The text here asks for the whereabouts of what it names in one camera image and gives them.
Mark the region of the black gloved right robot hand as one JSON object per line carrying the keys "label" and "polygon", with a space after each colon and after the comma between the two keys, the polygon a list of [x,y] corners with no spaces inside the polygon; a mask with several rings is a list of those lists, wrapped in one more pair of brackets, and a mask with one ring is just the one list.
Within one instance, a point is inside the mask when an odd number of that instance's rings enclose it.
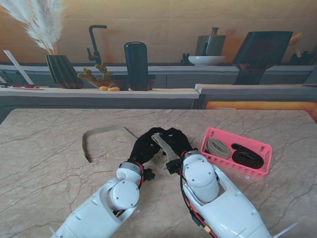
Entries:
{"label": "black gloved right robot hand", "polygon": [[170,128],[159,133],[159,135],[179,158],[181,158],[184,153],[194,150],[187,136],[181,130]]}

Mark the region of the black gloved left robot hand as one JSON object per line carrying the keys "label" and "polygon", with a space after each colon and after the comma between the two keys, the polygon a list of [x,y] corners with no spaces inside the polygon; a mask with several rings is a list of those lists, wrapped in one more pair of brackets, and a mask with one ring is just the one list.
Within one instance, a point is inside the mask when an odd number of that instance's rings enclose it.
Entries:
{"label": "black gloved left robot hand", "polygon": [[161,149],[161,147],[152,140],[152,136],[156,133],[163,133],[164,131],[165,129],[161,127],[153,127],[141,135],[136,140],[128,161],[141,165],[150,161]]}

